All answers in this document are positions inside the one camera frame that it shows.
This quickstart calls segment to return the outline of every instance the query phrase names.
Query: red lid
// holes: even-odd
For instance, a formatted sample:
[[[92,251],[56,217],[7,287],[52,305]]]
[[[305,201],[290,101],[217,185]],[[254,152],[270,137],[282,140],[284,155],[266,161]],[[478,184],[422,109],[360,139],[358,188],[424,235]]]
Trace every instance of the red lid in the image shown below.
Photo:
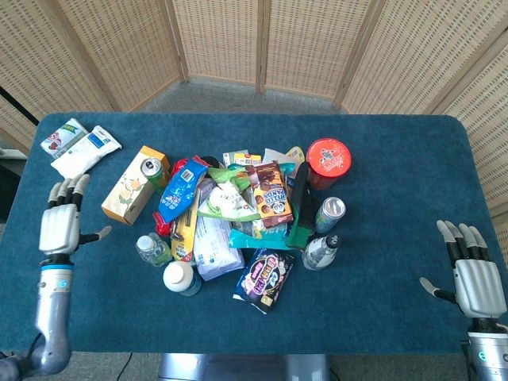
[[[312,169],[325,177],[342,176],[351,167],[351,152],[343,143],[329,137],[312,143],[306,158]]]

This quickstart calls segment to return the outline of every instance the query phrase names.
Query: bottle cap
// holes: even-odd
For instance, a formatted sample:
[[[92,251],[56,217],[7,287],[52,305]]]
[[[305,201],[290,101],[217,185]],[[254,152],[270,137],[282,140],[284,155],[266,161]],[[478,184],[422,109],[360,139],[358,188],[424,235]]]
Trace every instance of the bottle cap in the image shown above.
[[[338,235],[330,234],[329,236],[326,237],[325,242],[326,246],[328,246],[329,248],[338,248],[341,241],[339,240]]]
[[[183,269],[180,266],[170,266],[168,267],[167,274],[165,275],[165,279],[169,283],[177,284],[182,282]]]
[[[153,247],[155,246],[155,242],[149,236],[141,236],[137,239],[136,245],[140,250],[147,252],[148,250],[153,249]]]

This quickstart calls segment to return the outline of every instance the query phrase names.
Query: metal stand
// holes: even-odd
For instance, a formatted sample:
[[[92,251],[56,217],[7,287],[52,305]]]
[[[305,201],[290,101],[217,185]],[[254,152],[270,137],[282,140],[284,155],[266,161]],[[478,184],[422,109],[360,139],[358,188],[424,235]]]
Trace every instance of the metal stand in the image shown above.
[[[329,381],[327,355],[163,353],[159,381]]]

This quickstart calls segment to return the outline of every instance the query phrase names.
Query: brown box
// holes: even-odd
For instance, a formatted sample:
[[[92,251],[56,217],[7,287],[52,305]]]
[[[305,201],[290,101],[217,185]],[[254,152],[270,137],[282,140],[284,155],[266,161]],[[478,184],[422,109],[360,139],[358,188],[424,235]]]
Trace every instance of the brown box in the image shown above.
[[[153,185],[141,173],[141,163],[150,157],[159,159],[164,170],[169,170],[167,157],[144,145],[102,203],[106,216],[127,225],[135,222],[154,191]]]

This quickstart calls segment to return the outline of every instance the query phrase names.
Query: blue tablecloth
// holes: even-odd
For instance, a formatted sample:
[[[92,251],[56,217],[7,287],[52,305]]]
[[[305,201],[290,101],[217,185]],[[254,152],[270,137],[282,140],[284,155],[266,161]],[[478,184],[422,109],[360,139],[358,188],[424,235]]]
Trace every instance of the blue tablecloth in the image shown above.
[[[476,225],[506,286],[506,270],[463,126],[446,116],[240,114],[52,114],[39,125],[0,244],[0,348],[27,349],[37,303],[40,217],[60,175],[39,143],[70,117],[101,125],[123,149],[90,170],[82,231],[107,224],[107,239],[73,255],[70,338],[77,351],[202,353],[458,352],[469,325],[456,306],[431,298],[418,278],[453,289],[436,220]],[[136,239],[153,231],[153,196],[134,226],[109,219],[101,203],[143,144],[184,156],[269,147],[304,150],[335,137],[351,150],[349,173],[318,200],[348,208],[344,244],[324,271],[297,258],[275,308],[262,315],[232,299],[241,271],[185,298],[168,291],[163,268],[143,262]],[[245,251],[246,259],[250,256]]]

